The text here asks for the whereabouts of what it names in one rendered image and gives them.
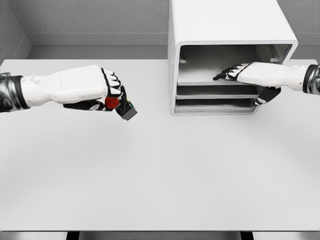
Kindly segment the white tabletop storage cabinet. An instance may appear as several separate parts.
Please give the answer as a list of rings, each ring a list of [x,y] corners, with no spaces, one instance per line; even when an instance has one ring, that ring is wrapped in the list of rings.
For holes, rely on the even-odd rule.
[[[169,0],[168,74],[173,115],[250,115],[253,111],[175,112],[179,65],[191,62],[285,65],[298,40],[277,0]]]

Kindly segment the grey cabinet drawer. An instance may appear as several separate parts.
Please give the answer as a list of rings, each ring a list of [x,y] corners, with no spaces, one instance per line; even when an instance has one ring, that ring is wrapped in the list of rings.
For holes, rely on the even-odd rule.
[[[175,112],[251,112],[252,98],[222,99],[179,99],[175,102]]]
[[[259,93],[253,85],[178,86],[177,100],[249,99]]]
[[[213,80],[222,70],[227,69],[237,63],[220,62],[220,61],[200,61],[179,65],[177,77],[178,86],[226,86],[226,85],[245,85],[238,81],[220,79]]]

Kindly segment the right robot hand striped fingers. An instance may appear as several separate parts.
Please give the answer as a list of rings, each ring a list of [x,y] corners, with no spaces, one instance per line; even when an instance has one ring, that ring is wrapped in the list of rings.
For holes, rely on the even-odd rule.
[[[281,74],[285,67],[279,64],[253,62],[240,63],[224,69],[213,77],[214,81],[225,79],[244,84],[261,86],[262,90],[253,102],[253,107],[269,103],[281,93]]]

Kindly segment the left robot hand striped fingers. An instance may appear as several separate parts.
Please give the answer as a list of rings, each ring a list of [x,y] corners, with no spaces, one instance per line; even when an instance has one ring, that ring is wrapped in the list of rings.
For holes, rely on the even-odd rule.
[[[55,84],[52,100],[65,108],[124,112],[128,103],[120,79],[98,65],[61,71]]]

